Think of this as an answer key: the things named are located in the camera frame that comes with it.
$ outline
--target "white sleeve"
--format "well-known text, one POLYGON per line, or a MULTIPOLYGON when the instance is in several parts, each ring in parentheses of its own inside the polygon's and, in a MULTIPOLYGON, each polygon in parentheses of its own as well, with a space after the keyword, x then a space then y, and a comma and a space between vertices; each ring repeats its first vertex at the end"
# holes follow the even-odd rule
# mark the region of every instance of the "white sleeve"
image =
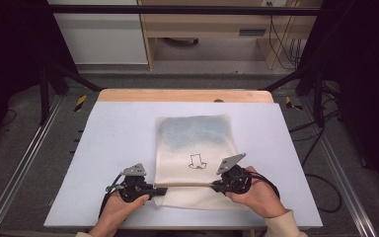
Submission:
POLYGON ((297 227, 293 211, 275 218, 265 218, 267 232, 265 237, 307 237, 297 227))
POLYGON ((75 237, 92 237, 92 235, 87 233, 78 232, 75 237))

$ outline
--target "hand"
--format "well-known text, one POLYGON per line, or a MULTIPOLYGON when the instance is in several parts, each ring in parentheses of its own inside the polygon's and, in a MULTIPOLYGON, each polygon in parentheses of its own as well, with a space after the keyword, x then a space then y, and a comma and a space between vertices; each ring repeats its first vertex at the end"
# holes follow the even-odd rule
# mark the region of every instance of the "hand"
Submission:
MULTIPOLYGON (((252 166, 246 170, 257 173, 252 166)), ((252 179, 251 188, 245 194, 237 195, 227 192, 226 196, 235 203, 247 205, 256 214, 264 218, 274 218, 288 212, 270 185, 261 180, 252 179)))
POLYGON ((145 195, 137 198, 134 202, 128 203, 119 196, 119 192, 112 193, 100 219, 89 234, 94 237, 113 237, 127 216, 138 207, 144 205, 148 199, 149 196, 145 195))

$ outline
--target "white cloth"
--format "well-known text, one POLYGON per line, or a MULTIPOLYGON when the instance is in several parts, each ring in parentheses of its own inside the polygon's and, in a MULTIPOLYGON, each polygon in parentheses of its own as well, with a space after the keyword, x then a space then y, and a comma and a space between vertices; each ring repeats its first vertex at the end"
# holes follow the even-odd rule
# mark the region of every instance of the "white cloth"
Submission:
MULTIPOLYGON (((229 118, 225 115, 157 119, 158 184, 207 184, 216 175, 223 158, 237 155, 229 118)), ((211 188, 168 188, 157 205, 190 209, 246 209, 211 188)))

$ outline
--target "cable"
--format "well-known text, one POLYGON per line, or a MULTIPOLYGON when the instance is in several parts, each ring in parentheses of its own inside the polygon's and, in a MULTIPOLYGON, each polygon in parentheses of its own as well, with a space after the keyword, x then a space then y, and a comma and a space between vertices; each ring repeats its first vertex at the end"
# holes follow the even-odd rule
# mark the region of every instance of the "cable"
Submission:
POLYGON ((315 142, 313 142, 312 146, 310 147, 309 151, 307 152, 306 157, 301 162, 301 167, 304 167, 304 165, 306 164, 306 161, 309 159, 310 154, 312 153, 313 149, 315 148, 316 144, 318 143, 318 141, 319 141, 320 137, 322 136, 324 130, 325 130, 325 127, 323 126, 322 130, 319 132, 319 135, 316 138, 315 142))
POLYGON ((338 202, 338 205, 337 205, 337 207, 335 209, 324 209, 324 208, 321 208, 321 207, 317 206, 319 210, 322 210, 323 212, 327 212, 327 213, 335 213, 335 212, 337 212, 337 211, 339 211, 341 209, 341 207, 342 207, 342 196, 341 196, 340 191, 337 189, 337 187, 335 187, 329 180, 327 180, 327 179, 325 179, 323 177, 320 177, 320 176, 317 176, 317 175, 312 175, 312 174, 305 174, 305 176, 306 177, 313 177, 315 179, 318 179, 318 180, 321 180, 321 181, 325 182, 330 187, 332 187, 332 189, 335 190, 335 193, 338 196, 339 202, 338 202))
POLYGON ((14 110, 8 110, 8 112, 14 113, 14 116, 11 118, 11 120, 7 121, 6 123, 3 123, 1 126, 8 125, 9 123, 13 122, 15 120, 15 118, 18 116, 17 112, 14 110))
POLYGON ((276 56, 276 59, 277 59, 278 62, 279 62, 279 65, 281 65, 282 68, 284 68, 284 69, 295 69, 295 68, 288 68, 288 67, 285 67, 284 65, 282 65, 282 62, 281 62, 281 60, 279 59, 278 53, 276 53, 275 49, 274 49, 273 46, 272 46, 272 42, 271 42, 271 40, 270 40, 270 34, 271 34, 271 32, 272 32, 272 29, 275 31, 275 35, 276 35, 276 37, 278 38, 279 43, 280 43, 281 46, 282 46, 282 50, 284 51, 285 55, 287 56, 287 53, 286 53, 286 51, 285 51, 285 48, 284 48, 284 46, 282 45, 281 40, 279 39, 278 33, 276 32, 275 28, 273 27, 272 15, 270 15, 269 34, 268 34, 268 35, 269 35, 268 40, 269 40, 270 48, 272 49, 273 53, 274 53, 275 56, 276 56))
POLYGON ((319 133, 314 134, 314 135, 311 135, 311 136, 306 137, 306 138, 295 139, 295 140, 293 140, 293 141, 305 141, 305 140, 310 140, 310 139, 312 139, 313 137, 315 137, 315 136, 317 136, 317 135, 319 135, 319 133))
POLYGON ((275 192, 275 194, 278 197, 278 199, 280 199, 279 190, 276 187, 276 185, 274 185, 265 176, 263 176, 263 175, 261 175, 261 174, 259 174, 257 172, 248 172, 248 174, 235 175, 235 176, 232 176, 232 177, 229 177, 229 178, 230 178, 231 181, 238 181, 238 182, 242 181, 245 178, 261 180, 261 181, 267 183, 273 189, 273 191, 275 192))
MULTIPOLYGON (((299 1, 299 0, 296 0, 296 2, 294 3, 294 6, 297 6, 298 1, 299 1)), ((268 34, 268 35, 269 35, 269 45, 270 45, 270 48, 272 49, 273 53, 274 53, 275 56, 276 56, 276 59, 278 60, 278 62, 279 62, 279 64, 281 65, 282 68, 284 68, 284 69, 297 69, 297 65, 296 65, 295 62, 294 62, 294 61, 288 56, 287 51, 285 50, 284 44, 283 44, 282 40, 279 38, 279 35, 278 35, 278 33, 277 33, 276 29, 275 29, 275 26, 274 26, 274 24, 273 24, 273 18, 272 18, 272 15, 269 15, 269 17, 270 17, 270 24, 269 24, 269 34, 268 34), (294 66, 294 68, 287 68, 287 67, 285 67, 285 66, 282 65, 281 60, 279 59, 279 56, 278 56, 278 54, 276 53, 275 49, 273 48, 273 46, 272 46, 272 42, 271 42, 271 40, 270 40, 270 34, 271 34, 272 30, 275 32, 275 35, 276 35, 276 37, 278 38, 279 44, 281 45, 282 50, 284 51, 285 56, 287 57, 288 61, 294 66)), ((290 21, 291 21, 291 18, 292 18, 292 16, 289 17, 289 19, 288 19, 288 23, 287 23, 287 25, 285 26, 284 35, 287 33, 287 30, 288 30, 288 27, 289 27, 289 23, 290 23, 290 21)))
POLYGON ((291 40, 290 50, 289 50, 289 53, 288 53, 290 55, 289 60, 294 63, 294 66, 295 66, 296 69, 298 68, 298 65, 299 65, 299 62, 300 62, 300 58, 301 58, 301 56, 300 56, 300 46, 301 46, 301 39, 292 39, 291 40), (294 44, 295 44, 296 41, 297 41, 297 50, 295 52, 295 55, 293 55, 294 44))
POLYGON ((107 194, 110 194, 112 192, 112 189, 115 188, 116 182, 119 180, 120 177, 121 177, 121 173, 119 173, 119 175, 115 178, 115 180, 113 181, 113 184, 106 188, 107 194))
MULTIPOLYGON (((334 98, 329 98, 329 99, 327 99, 323 103, 322 106, 324 106, 326 103, 328 103, 330 101, 336 101, 336 100, 334 98)), ((328 113, 327 115, 324 116, 324 122, 326 122, 326 121, 328 121, 328 120, 330 120, 330 119, 332 119, 334 117, 337 117, 339 114, 340 114, 340 110, 334 110, 334 111, 328 113)), ((316 123, 316 122, 315 121, 311 121, 311 122, 305 123, 303 125, 296 126, 296 127, 292 128, 292 129, 290 129, 289 132, 291 133, 291 132, 294 132, 294 131, 298 131, 298 130, 303 129, 303 128, 305 128, 305 127, 307 127, 307 126, 309 126, 311 124, 314 124, 314 123, 316 123)), ((302 168, 304 168, 304 166, 306 165, 306 162, 309 159, 310 154, 312 153, 312 151, 314 150, 315 146, 317 145, 317 143, 318 143, 319 139, 321 138, 324 130, 325 130, 325 124, 322 126, 322 129, 320 130, 320 132, 318 134, 315 134, 315 135, 312 135, 312 136, 310 136, 308 138, 303 139, 303 140, 306 140, 306 139, 310 139, 310 138, 312 138, 314 136, 318 136, 315 139, 315 141, 313 142, 313 144, 310 147, 309 151, 307 152, 307 155, 305 156, 304 160, 301 162, 301 167, 302 168)), ((319 210, 321 210, 323 212, 326 212, 326 213, 335 213, 335 212, 337 212, 337 211, 339 211, 341 209, 341 207, 342 207, 341 193, 340 193, 340 191, 338 190, 338 188, 334 184, 332 184, 329 180, 327 180, 327 179, 325 179, 325 178, 323 178, 321 176, 318 176, 318 175, 305 174, 305 176, 306 177, 312 177, 312 178, 315 178, 315 179, 318 179, 318 180, 321 180, 321 181, 325 182, 326 184, 328 184, 335 191, 335 193, 338 196, 338 200, 339 201, 338 201, 338 205, 337 205, 336 208, 334 208, 334 209, 325 209, 325 208, 319 207, 318 204, 316 203, 316 206, 317 206, 317 208, 319 210)))

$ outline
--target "white cabinet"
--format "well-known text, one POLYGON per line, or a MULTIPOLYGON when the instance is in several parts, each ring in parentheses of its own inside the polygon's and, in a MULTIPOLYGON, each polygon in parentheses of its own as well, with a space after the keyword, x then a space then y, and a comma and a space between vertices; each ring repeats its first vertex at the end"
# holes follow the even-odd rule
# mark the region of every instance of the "white cabinet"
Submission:
MULTIPOLYGON (((136 5, 136 1, 48 0, 48 4, 136 5)), ((54 16, 76 64, 147 64, 139 15, 54 16)))

